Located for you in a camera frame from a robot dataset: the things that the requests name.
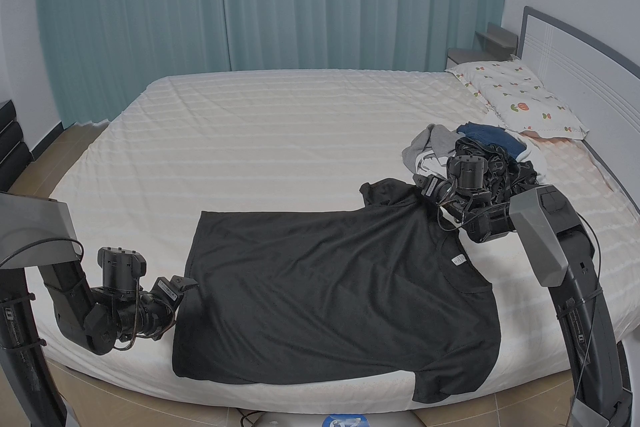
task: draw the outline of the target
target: white bed sheet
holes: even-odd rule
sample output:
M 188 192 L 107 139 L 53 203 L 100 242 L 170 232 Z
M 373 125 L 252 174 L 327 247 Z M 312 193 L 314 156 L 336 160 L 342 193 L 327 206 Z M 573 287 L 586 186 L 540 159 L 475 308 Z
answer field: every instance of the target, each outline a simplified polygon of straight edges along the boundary
M 141 280 L 182 275 L 201 210 L 353 210 L 363 182 L 411 182 L 402 149 L 427 123 L 480 122 L 486 109 L 447 73 L 247 71 L 157 80 L 100 135 L 52 193 L 68 203 L 86 248 L 90 286 L 100 284 L 102 246 L 134 249 Z M 596 228 L 602 287 L 616 336 L 640 324 L 640 227 L 629 201 L 581 143 L 540 143 L 548 178 Z M 484 245 L 463 235 L 470 258 L 493 283 L 502 343 L 483 386 L 460 401 L 568 368 L 548 291 L 515 234 Z M 226 385 L 172 372 L 173 331 L 158 343 L 98 357 L 58 331 L 36 270 L 29 288 L 46 354 L 104 381 L 162 398 L 272 411 L 386 412 L 412 402 L 413 374 L 303 385 Z

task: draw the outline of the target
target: fitted sheet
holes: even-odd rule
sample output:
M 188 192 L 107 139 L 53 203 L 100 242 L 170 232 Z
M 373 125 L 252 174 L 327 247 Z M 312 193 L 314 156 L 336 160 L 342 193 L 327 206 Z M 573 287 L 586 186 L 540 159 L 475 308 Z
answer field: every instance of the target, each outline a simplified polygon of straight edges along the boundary
M 102 246 L 139 251 L 141 284 L 182 275 L 201 210 L 330 211 L 362 207 L 364 182 L 412 182 L 401 151 L 428 123 L 481 122 L 484 105 L 448 73 L 353 70 L 242 71 L 153 82 L 91 144 L 52 197 L 68 203 L 86 248 L 84 271 L 99 286 Z M 638 217 L 582 143 L 537 141 L 548 179 L 596 229 L 616 337 L 640 324 Z M 475 245 L 476 268 L 493 283 L 502 343 L 482 396 L 568 368 L 548 291 L 538 285 L 516 234 Z M 50 358 L 85 374 L 161 398 L 251 409 L 386 412 L 412 402 L 414 376 L 393 373 L 302 385 L 225 385 L 172 372 L 173 330 L 155 343 L 99 357 L 59 332 L 37 270 L 33 310 Z

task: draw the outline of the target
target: headboard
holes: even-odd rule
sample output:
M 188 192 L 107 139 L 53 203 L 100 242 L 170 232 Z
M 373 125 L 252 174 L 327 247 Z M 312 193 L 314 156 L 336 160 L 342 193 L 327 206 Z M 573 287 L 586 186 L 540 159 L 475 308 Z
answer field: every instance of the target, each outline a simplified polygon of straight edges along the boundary
M 638 208 L 640 66 L 531 7 L 524 8 L 518 56 L 588 127 L 584 143 Z

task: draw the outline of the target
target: pillow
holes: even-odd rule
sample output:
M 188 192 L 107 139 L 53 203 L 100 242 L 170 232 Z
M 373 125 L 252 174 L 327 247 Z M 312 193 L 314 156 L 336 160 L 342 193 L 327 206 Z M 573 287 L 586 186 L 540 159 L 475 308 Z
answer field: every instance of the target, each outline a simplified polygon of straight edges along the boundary
M 520 60 L 459 64 L 448 69 L 514 132 L 584 139 L 589 131 Z

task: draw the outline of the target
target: white label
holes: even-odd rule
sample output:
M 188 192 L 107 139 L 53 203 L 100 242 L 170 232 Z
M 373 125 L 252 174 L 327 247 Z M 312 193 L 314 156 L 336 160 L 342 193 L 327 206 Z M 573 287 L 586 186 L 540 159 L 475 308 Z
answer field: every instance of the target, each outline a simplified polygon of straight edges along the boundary
M 456 256 L 455 258 L 452 258 L 452 259 L 451 259 L 451 261 L 452 261 L 453 263 L 455 263 L 455 264 L 456 264 L 456 266 L 458 266 L 458 265 L 460 265 L 460 264 L 462 264 L 462 263 L 466 262 L 466 261 L 467 261 L 467 259 L 465 258 L 465 255 L 458 255 L 458 256 Z
M 437 184 L 438 184 L 437 178 L 434 178 L 433 180 L 431 180 L 431 183 L 429 183 L 429 188 L 427 189 L 427 193 L 426 193 L 427 196 L 431 196 L 431 193 L 436 188 Z
M 178 296 L 177 296 L 176 294 L 174 294 L 174 293 L 171 291 L 171 289 L 170 289 L 167 285 L 165 285 L 165 284 L 164 284 L 164 282 L 162 282 L 162 281 L 158 281 L 158 286 L 159 286 L 160 288 L 162 288 L 163 292 L 164 292 L 165 294 L 167 294 L 169 297 L 171 297 L 173 301 L 175 301 L 175 300 L 178 298 Z

